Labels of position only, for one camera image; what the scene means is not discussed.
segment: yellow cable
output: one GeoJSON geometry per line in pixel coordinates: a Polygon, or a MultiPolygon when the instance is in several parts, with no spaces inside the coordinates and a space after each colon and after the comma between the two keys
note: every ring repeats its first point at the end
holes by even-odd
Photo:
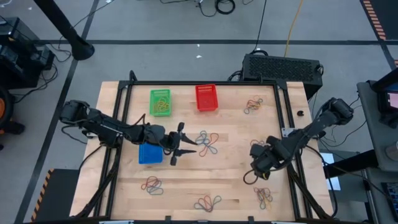
{"type": "Polygon", "coordinates": [[[299,15],[299,13],[300,13],[301,6],[303,5],[303,2],[304,2],[304,0],[300,1],[300,5],[298,6],[298,9],[297,9],[297,12],[296,12],[296,16],[294,17],[292,25],[290,26],[289,35],[287,36],[287,42],[286,42],[286,48],[285,48],[284,57],[286,57],[286,55],[287,55],[287,51],[289,49],[290,35],[292,34],[292,30],[293,30],[294,24],[296,23],[296,19],[297,19],[297,16],[299,15]]]}

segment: concrete floor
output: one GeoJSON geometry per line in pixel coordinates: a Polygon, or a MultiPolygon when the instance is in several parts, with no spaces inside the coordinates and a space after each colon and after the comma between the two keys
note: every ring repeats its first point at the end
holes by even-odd
{"type": "MultiPolygon", "coordinates": [[[[72,24],[86,16],[93,4],[98,4],[97,7],[106,4],[105,0],[56,2],[72,24]]],[[[268,0],[260,39],[285,40],[299,2],[268,0]]],[[[263,4],[263,0],[255,0],[244,6],[237,1],[232,14],[207,18],[200,14],[192,1],[161,4],[155,0],[114,0],[94,15],[91,24],[86,21],[79,24],[76,27],[79,34],[84,27],[89,28],[88,40],[159,41],[152,44],[100,42],[95,45],[94,56],[88,60],[56,62],[58,78],[46,90],[35,92],[16,105],[15,119],[26,125],[26,131],[20,136],[0,136],[0,141],[6,146],[0,152],[0,176],[3,179],[0,182],[0,223],[14,223],[18,213],[17,221],[28,222],[46,172],[51,168],[77,169],[83,159],[85,146],[63,135],[60,132],[62,125],[53,119],[60,98],[60,103],[63,103],[62,89],[70,80],[66,100],[84,100],[91,105],[96,104],[101,82],[126,80],[130,70],[135,71],[139,80],[226,80],[241,68],[244,54],[254,47],[254,44],[242,43],[243,40],[256,39],[263,4]],[[181,44],[166,44],[162,40],[182,41],[181,44]],[[198,46],[187,44],[187,40],[198,40],[198,44],[201,40],[219,40],[221,44],[207,42],[198,46]],[[227,44],[228,40],[236,41],[235,44],[227,44]],[[54,131],[49,129],[52,119],[56,124],[54,131]],[[42,168],[36,167],[36,173],[34,169],[40,150],[46,148],[46,144],[49,144],[47,156],[40,157],[44,164],[42,168]],[[29,194],[25,197],[25,204],[29,204],[25,208],[27,212],[19,212],[33,172],[33,179],[38,181],[30,183],[32,197],[29,194]]],[[[207,14],[213,12],[213,1],[205,0],[203,10],[207,14]]],[[[0,7],[0,15],[20,17],[41,39],[58,40],[60,37],[33,0],[13,1],[0,7]]],[[[354,101],[357,82],[377,80],[392,68],[377,44],[377,37],[359,0],[305,0],[292,40],[320,40],[305,42],[307,45],[293,43],[288,54],[289,57],[319,60],[325,67],[324,86],[318,92],[315,110],[332,96],[346,102],[354,101]],[[348,42],[336,45],[337,40],[362,40],[365,44],[348,42]]],[[[269,55],[275,56],[283,56],[284,47],[283,41],[275,45],[259,45],[269,55]]],[[[69,46],[62,45],[62,48],[68,49],[69,46]]],[[[398,58],[398,46],[388,46],[388,49],[393,58],[398,58]]],[[[335,130],[337,141],[341,142],[363,122],[363,112],[358,108],[350,124],[335,130]]],[[[76,130],[71,133],[79,135],[76,130]]],[[[371,148],[365,126],[335,149],[363,152],[371,148]]],[[[352,221],[366,218],[361,206],[350,203],[341,207],[344,208],[339,212],[341,218],[352,221]],[[352,214],[362,215],[352,216],[350,209],[356,210],[352,214]]]]}

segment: black pole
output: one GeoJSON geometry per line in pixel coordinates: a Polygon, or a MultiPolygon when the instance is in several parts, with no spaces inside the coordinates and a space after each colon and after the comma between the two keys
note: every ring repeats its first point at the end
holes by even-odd
{"type": "Polygon", "coordinates": [[[67,17],[54,0],[34,0],[58,31],[68,40],[72,47],[72,55],[76,60],[85,60],[94,54],[94,47],[83,40],[70,24],[67,17]]]}
{"type": "Polygon", "coordinates": [[[329,176],[332,178],[346,174],[346,171],[355,172],[368,167],[377,168],[378,166],[379,163],[377,162],[376,153],[374,152],[374,149],[372,149],[362,152],[356,156],[324,166],[323,171],[325,171],[325,173],[329,172],[329,176]]]}

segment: green basket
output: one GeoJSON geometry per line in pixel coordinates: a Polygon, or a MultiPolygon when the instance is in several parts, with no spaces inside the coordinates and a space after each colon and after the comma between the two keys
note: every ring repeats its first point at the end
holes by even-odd
{"type": "Polygon", "coordinates": [[[170,90],[151,90],[149,111],[153,116],[170,116],[172,113],[170,90]]]}

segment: wooden tabletop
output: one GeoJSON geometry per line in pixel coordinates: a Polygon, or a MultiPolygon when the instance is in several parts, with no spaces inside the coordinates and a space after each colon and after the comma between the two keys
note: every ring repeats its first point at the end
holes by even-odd
{"type": "MultiPolygon", "coordinates": [[[[104,114],[112,115],[117,92],[117,82],[104,82],[99,93],[96,108],[104,114]]],[[[217,154],[208,153],[200,157],[198,153],[186,154],[178,158],[176,166],[170,166],[170,156],[164,156],[161,164],[138,164],[138,146],[124,141],[121,163],[116,184],[113,212],[114,220],[164,220],[172,216],[173,220],[248,220],[253,216],[256,221],[293,221],[294,214],[290,198],[289,181],[285,170],[273,172],[270,179],[259,179],[254,185],[246,185],[243,175],[249,171],[252,158],[249,155],[250,142],[263,140],[270,135],[280,138],[280,128],[276,112],[274,91],[271,86],[217,86],[218,109],[201,113],[197,110],[195,87],[184,85],[150,86],[134,85],[127,123],[135,123],[146,113],[146,122],[163,125],[166,132],[176,131],[179,122],[185,123],[184,132],[190,139],[196,139],[200,131],[218,133],[220,138],[214,143],[217,154]],[[149,94],[155,89],[170,89],[172,93],[172,114],[170,117],[149,115],[149,94]],[[264,102],[257,111],[243,113],[246,102],[259,95],[264,102]],[[162,181],[163,195],[149,195],[141,190],[149,176],[162,181]],[[267,187],[271,190],[273,201],[261,210],[253,187],[267,187]],[[219,195],[222,201],[215,205],[211,213],[195,210],[193,204],[199,198],[219,195]]],[[[290,102],[297,128],[303,128],[311,122],[302,83],[288,83],[290,102]],[[297,111],[304,111],[298,117],[297,111]]],[[[123,100],[119,112],[122,114],[123,100]]],[[[98,147],[98,140],[89,140],[85,156],[98,147]]],[[[317,148],[315,141],[310,143],[317,148]]],[[[181,143],[182,149],[198,152],[203,146],[181,143]]],[[[93,196],[100,179],[105,149],[89,158],[83,166],[70,215],[78,213],[93,196]]],[[[323,209],[333,213],[326,186],[325,175],[319,157],[310,150],[303,150],[303,167],[308,189],[323,209]]],[[[254,180],[252,174],[248,181],[254,180]]],[[[304,217],[302,197],[297,189],[301,204],[301,216],[304,217]]],[[[108,199],[104,193],[101,214],[108,199]]]]}

